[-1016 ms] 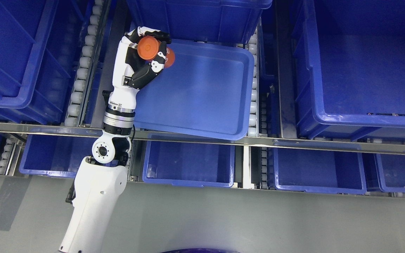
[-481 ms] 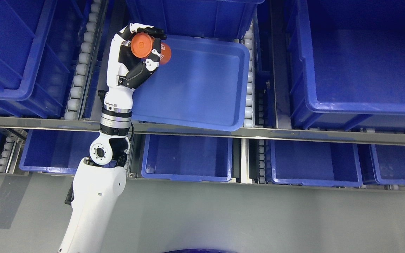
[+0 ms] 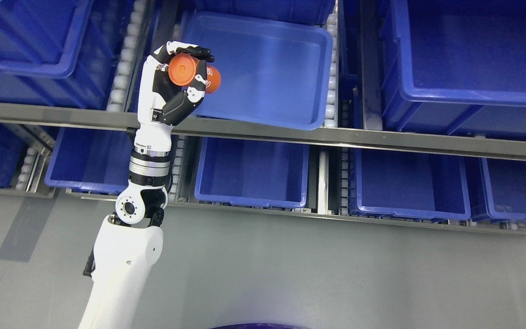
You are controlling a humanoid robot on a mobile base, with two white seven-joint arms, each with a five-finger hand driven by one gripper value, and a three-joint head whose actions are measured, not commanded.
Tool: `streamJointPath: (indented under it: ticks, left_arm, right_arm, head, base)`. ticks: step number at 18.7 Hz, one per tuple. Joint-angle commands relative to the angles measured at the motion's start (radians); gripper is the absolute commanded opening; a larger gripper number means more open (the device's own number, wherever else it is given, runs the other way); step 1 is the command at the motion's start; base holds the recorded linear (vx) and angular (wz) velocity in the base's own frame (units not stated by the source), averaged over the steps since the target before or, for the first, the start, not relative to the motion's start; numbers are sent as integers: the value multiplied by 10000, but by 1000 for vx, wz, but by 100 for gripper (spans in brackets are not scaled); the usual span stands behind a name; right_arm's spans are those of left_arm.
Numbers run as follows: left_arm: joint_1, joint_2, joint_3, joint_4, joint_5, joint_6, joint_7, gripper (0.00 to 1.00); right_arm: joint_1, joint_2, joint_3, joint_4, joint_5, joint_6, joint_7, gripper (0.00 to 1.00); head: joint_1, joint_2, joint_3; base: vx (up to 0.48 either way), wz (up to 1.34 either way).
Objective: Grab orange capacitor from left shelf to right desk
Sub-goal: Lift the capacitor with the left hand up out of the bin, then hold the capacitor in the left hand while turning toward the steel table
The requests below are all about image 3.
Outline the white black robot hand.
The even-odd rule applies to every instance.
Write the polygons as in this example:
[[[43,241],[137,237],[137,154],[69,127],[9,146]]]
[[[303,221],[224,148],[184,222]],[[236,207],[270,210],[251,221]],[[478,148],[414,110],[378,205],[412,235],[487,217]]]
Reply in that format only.
[[[186,88],[176,85],[169,76],[170,62],[179,54],[198,61]],[[167,41],[147,56],[137,103],[140,128],[133,142],[137,152],[157,154],[171,150],[173,127],[192,114],[206,96],[207,65],[214,60],[209,48],[176,40]]]

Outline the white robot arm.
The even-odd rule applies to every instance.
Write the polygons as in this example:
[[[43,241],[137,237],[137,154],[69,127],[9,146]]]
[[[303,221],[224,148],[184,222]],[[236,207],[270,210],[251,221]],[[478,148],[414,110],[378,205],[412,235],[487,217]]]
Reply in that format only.
[[[171,142],[135,143],[129,181],[100,226],[87,265],[93,287],[80,329],[130,329],[152,267],[163,250]]]

